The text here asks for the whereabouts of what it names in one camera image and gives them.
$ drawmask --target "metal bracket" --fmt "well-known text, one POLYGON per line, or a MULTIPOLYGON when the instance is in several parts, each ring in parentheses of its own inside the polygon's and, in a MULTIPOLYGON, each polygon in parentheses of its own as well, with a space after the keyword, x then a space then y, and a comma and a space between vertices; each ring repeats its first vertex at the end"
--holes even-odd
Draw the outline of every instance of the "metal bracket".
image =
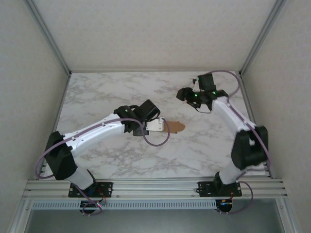
POLYGON ((216 191, 213 181, 198 182, 196 192, 200 194, 201 198, 205 197, 241 197, 242 191, 239 183, 232 183, 226 185, 226 189, 222 193, 216 191))
MULTIPOLYGON (((95 191, 91 194, 86 193, 86 195, 89 198, 102 198, 103 196, 110 198, 112 194, 112 185, 112 182, 98 182, 95 191)), ((68 197, 82 198, 82 195, 73 184, 70 184, 68 197)))

